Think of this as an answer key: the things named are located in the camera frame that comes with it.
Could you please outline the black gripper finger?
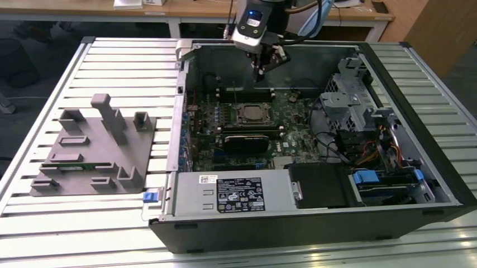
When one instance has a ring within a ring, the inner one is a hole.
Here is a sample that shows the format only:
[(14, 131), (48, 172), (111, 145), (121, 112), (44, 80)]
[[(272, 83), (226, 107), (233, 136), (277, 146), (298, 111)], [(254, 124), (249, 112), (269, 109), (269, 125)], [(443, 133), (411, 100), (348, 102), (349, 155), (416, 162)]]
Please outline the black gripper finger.
[(292, 60), (282, 46), (266, 46), (261, 53), (260, 81), (265, 79), (266, 73), (278, 68)]
[(254, 82), (261, 81), (260, 63), (261, 63), (261, 55), (252, 53), (252, 66), (253, 66), (253, 80), (254, 80)]

